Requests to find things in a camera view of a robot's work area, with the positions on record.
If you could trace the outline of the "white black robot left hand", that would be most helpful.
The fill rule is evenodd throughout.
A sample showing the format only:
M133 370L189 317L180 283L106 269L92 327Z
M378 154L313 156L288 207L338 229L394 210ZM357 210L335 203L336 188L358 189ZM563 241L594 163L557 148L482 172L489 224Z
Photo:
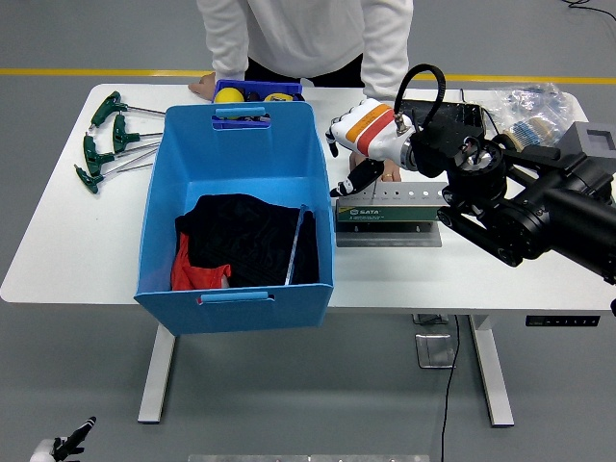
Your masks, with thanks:
M82 454L85 451L82 444L95 424L96 418L92 416L68 436L41 440L32 453L30 462L67 461L71 456Z

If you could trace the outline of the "person's left hand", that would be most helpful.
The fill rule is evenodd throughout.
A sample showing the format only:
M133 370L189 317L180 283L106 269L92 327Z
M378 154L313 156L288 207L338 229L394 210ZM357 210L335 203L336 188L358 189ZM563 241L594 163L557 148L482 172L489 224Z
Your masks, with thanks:
M349 156L349 169L354 179L368 184L375 180L382 182L401 180L400 169L393 161L376 161L357 152L352 152Z

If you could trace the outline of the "person's right hand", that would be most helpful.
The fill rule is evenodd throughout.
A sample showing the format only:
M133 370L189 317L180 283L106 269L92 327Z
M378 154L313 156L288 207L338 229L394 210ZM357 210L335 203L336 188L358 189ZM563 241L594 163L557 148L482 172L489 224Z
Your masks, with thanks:
M216 88L216 73L212 72L203 75L198 82L193 82L188 85L188 89L197 96L212 101Z

